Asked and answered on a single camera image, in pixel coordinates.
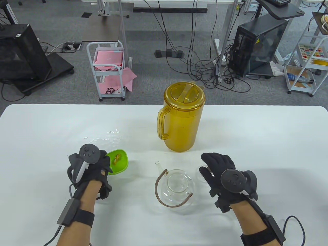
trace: black glove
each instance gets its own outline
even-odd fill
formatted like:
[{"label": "black glove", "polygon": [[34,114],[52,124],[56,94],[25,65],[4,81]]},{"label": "black glove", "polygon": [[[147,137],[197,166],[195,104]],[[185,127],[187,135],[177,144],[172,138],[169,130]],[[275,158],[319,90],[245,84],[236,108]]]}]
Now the black glove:
[{"label": "black glove", "polygon": [[107,152],[104,150],[100,151],[100,158],[98,162],[95,164],[90,164],[88,169],[86,169],[82,175],[81,180],[78,183],[74,183],[72,181],[72,178],[70,176],[71,173],[71,167],[68,169],[69,177],[72,181],[72,184],[76,188],[76,191],[73,195],[73,198],[81,199],[86,187],[89,184],[89,181],[91,180],[98,180],[102,182],[102,186],[99,190],[100,196],[97,199],[105,199],[108,197],[109,192],[112,191],[112,187],[109,185],[107,176],[108,172],[112,173],[113,171],[109,168],[111,163],[111,160],[109,156],[107,156]]},{"label": "black glove", "polygon": [[203,153],[200,157],[211,170],[206,167],[200,167],[199,171],[211,187],[210,195],[214,197],[218,195],[218,200],[215,203],[223,213],[230,210],[230,205],[247,200],[248,198],[239,193],[232,193],[226,190],[221,183],[221,175],[227,169],[236,169],[234,162],[228,155],[221,155],[219,153]]}]

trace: white cart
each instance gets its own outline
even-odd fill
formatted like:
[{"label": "white cart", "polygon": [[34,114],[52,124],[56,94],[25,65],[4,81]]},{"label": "white cart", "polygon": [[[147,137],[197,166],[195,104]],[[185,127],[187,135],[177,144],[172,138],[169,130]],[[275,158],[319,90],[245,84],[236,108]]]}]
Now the white cart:
[{"label": "white cart", "polygon": [[[101,47],[100,45],[110,45],[111,47]],[[90,53],[90,47],[92,45],[97,45],[94,57],[92,59],[91,53]],[[99,64],[95,63],[97,60],[97,55],[99,51],[122,51],[123,52],[123,58],[122,58],[122,65],[118,66],[115,64]],[[125,88],[123,87],[123,81],[122,81],[122,74],[123,69],[125,68],[125,61],[124,61],[124,48],[120,41],[117,42],[91,42],[87,45],[87,53],[90,61],[90,66],[92,70],[92,74],[94,77],[94,81],[96,83],[98,95],[99,95],[99,101],[101,102],[104,97],[121,97],[121,100],[125,100]],[[113,70],[108,71],[100,71],[96,67],[112,67]],[[121,84],[121,93],[111,93],[111,92],[102,92],[99,88],[99,84],[103,82],[104,78],[106,76],[112,76],[112,75],[118,75],[120,78],[120,84]]]},{"label": "white cart", "polygon": [[[325,48],[325,44],[323,43],[325,40],[328,39],[328,33],[322,29],[320,23],[321,16],[324,13],[316,13],[312,12],[313,17],[309,21],[308,25],[305,27],[300,39],[298,40],[295,49],[293,51],[293,55],[289,58],[287,65],[285,66],[284,72],[286,77],[286,83],[288,87],[288,94],[292,93],[292,90],[294,91],[300,91],[300,92],[307,92],[310,97],[313,97],[316,91],[319,89],[321,84],[324,82],[324,80],[328,76],[328,53]],[[315,19],[317,22],[317,25],[321,31],[321,33],[324,36],[317,36],[316,33],[314,35],[308,34],[308,28],[310,26],[311,21]],[[314,43],[301,43],[301,39],[303,37],[310,37],[312,40],[314,40]],[[300,66],[290,66],[289,63],[294,57],[294,55],[297,54],[300,61]],[[326,71],[325,75],[316,83],[314,76],[312,74],[313,70],[322,70]],[[294,81],[290,81],[288,79],[287,73],[291,71],[297,71],[297,75],[295,77]],[[298,82],[298,79],[300,76],[305,76],[308,78],[311,78],[311,83],[300,83]]]}]

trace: keyboard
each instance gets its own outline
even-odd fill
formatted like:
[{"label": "keyboard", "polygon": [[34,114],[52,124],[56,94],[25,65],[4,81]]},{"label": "keyboard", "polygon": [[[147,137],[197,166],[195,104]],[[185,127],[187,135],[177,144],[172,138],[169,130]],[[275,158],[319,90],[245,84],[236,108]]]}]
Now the keyboard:
[{"label": "keyboard", "polygon": [[290,3],[290,0],[266,0],[276,7],[282,7]]}]

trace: forearm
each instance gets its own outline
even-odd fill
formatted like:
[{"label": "forearm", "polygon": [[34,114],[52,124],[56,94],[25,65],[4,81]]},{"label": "forearm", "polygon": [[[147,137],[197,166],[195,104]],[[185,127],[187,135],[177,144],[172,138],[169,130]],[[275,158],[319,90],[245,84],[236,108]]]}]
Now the forearm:
[{"label": "forearm", "polygon": [[[89,182],[82,195],[80,209],[93,213],[94,204],[101,185],[102,183],[99,181],[92,180]],[[90,226],[75,221],[71,226],[63,229],[57,246],[88,246],[90,242],[90,232]]]},{"label": "forearm", "polygon": [[[239,221],[243,234],[251,235],[267,228],[261,217],[247,201],[232,204],[231,208]],[[264,244],[264,246],[280,246],[280,244],[277,240],[274,240]]]}]

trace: yellow pitcher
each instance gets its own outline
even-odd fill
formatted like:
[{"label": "yellow pitcher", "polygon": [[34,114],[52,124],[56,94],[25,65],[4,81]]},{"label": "yellow pitcher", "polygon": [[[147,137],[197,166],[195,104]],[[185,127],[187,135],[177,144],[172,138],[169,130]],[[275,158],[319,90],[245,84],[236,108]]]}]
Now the yellow pitcher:
[{"label": "yellow pitcher", "polygon": [[157,134],[167,147],[184,152],[194,145],[204,103],[204,91],[194,83],[178,82],[166,88]]}]

